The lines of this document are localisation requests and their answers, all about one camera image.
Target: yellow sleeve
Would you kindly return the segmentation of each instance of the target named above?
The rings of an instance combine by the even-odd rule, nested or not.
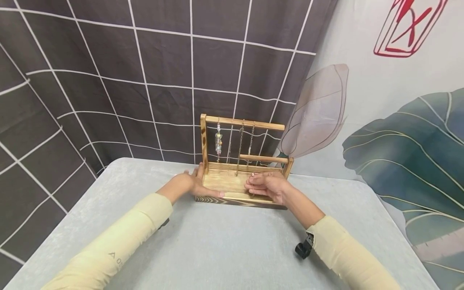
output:
[[[42,289],[103,289],[172,211],[166,197],[148,195],[73,257]]]
[[[400,289],[390,273],[334,218],[325,216],[307,232],[313,250],[352,289]]]

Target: wall mural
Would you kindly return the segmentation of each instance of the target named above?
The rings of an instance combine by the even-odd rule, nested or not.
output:
[[[448,0],[394,0],[374,54],[408,58],[424,43]]]
[[[337,137],[344,122],[348,71],[346,64],[333,64],[306,79],[279,143],[279,157],[307,155]]]
[[[464,88],[432,93],[343,143],[345,166],[402,211],[407,239],[441,289],[464,289]]]

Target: red line drawing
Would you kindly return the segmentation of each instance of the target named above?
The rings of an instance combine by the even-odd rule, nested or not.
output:
[[[394,0],[382,26],[374,54],[408,58],[424,43],[448,0]]]

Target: wooden bar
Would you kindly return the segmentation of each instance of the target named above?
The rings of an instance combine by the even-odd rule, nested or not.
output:
[[[263,162],[276,162],[276,163],[284,163],[284,164],[289,163],[288,158],[268,157],[268,156],[259,156],[259,155],[240,154],[240,159],[263,161]]]
[[[237,171],[237,165],[236,164],[210,162],[208,164],[208,166],[209,166],[210,169],[221,169],[221,170],[230,171],[230,176],[231,177],[234,176],[235,171]],[[238,170],[243,171],[243,172],[248,172],[248,173],[270,172],[270,171],[280,171],[280,172],[282,172],[282,169],[275,168],[275,167],[254,166],[254,165],[248,165],[247,166],[245,164],[239,164]]]
[[[272,208],[272,209],[283,209],[287,208],[281,206],[277,203],[263,200],[252,200],[252,199],[237,199],[237,198],[217,198],[209,196],[195,196],[195,201],[198,202],[207,202],[207,203],[217,203],[223,205],[232,205],[232,206],[248,206],[248,207],[262,207],[262,208]]]
[[[289,177],[292,165],[293,165],[293,157],[289,157],[289,162],[284,166],[284,169],[282,171],[282,175],[285,177],[285,179]]]
[[[218,117],[206,116],[206,122],[207,123],[217,123],[218,122]],[[219,118],[219,123],[241,126],[242,125],[242,120],[220,117]],[[255,128],[278,130],[278,131],[284,131],[285,130],[285,125],[282,125],[282,124],[254,122],[254,121],[247,121],[247,120],[245,120],[244,126],[245,127],[253,127],[253,126],[255,126]]]
[[[203,156],[203,168],[205,174],[208,174],[208,148],[206,139],[206,114],[200,116],[200,129],[201,129],[201,155]]]

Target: wrist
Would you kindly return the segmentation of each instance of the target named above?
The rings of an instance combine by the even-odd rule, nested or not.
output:
[[[293,187],[289,182],[287,182],[287,186],[282,191],[282,202],[283,205],[288,207],[288,204],[291,200],[297,195],[300,191]]]
[[[325,216],[312,200],[294,187],[287,191],[284,198],[284,205],[305,229],[315,225]]]
[[[181,196],[192,190],[193,181],[188,174],[178,174],[171,178],[157,193],[165,196],[173,205]]]

